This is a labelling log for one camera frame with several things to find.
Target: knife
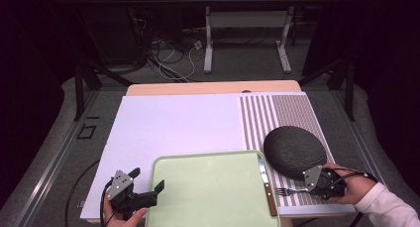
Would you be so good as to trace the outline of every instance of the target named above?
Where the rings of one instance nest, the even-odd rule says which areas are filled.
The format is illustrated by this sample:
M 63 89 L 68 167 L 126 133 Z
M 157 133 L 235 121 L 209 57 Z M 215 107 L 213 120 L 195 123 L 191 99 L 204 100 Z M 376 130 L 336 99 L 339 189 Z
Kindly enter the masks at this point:
M 259 166 L 260 172 L 262 173 L 262 182 L 265 189 L 265 196 L 266 200 L 268 200 L 269 213 L 271 216 L 277 216 L 277 206 L 275 205 L 274 196 L 271 194 L 271 186 L 269 185 L 268 176 L 266 175 L 265 164 L 263 162 L 263 158 L 259 155 L 257 156 L 259 158 Z

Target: human hand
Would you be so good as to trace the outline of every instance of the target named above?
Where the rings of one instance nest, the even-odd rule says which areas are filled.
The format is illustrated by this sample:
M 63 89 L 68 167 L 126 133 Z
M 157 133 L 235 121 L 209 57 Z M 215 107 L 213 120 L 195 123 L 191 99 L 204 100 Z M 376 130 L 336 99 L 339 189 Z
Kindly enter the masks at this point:
M 352 173 L 351 170 L 336 164 L 326 163 L 322 168 L 335 171 L 339 176 Z M 347 191 L 344 196 L 331 197 L 330 200 L 340 204 L 357 204 L 376 185 L 376 182 L 361 175 L 354 175 L 344 179 Z
M 147 212 L 147 208 L 139 209 L 129 220 L 125 221 L 121 213 L 115 212 L 112 209 L 111 202 L 108 198 L 104 198 L 104 218 L 105 223 L 107 223 L 106 227 L 136 227 Z

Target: dark gray round cushion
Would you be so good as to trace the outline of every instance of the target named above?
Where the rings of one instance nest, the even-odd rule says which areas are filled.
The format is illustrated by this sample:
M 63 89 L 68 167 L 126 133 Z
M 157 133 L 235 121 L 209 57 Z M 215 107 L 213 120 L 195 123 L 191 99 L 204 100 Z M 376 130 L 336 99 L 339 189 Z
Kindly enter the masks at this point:
M 264 139 L 263 152 L 276 171 L 297 180 L 304 180 L 303 171 L 327 163 L 327 154 L 318 138 L 294 126 L 270 131 Z

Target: sleeve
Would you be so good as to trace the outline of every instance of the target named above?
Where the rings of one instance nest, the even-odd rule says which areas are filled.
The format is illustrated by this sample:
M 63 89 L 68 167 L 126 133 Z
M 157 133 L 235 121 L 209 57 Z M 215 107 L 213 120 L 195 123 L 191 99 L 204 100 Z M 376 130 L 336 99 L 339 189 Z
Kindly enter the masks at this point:
M 367 214 L 374 226 L 420 226 L 416 211 L 382 183 L 377 183 L 355 207 Z

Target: wooden tabletop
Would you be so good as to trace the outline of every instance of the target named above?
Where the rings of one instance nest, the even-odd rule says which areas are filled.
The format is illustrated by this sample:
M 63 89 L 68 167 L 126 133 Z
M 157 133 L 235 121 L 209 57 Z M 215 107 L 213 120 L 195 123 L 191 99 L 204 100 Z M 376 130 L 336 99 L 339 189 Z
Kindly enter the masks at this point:
M 301 91 L 295 80 L 218 81 L 193 83 L 136 84 L 127 90 L 127 96 L 223 94 L 270 91 Z

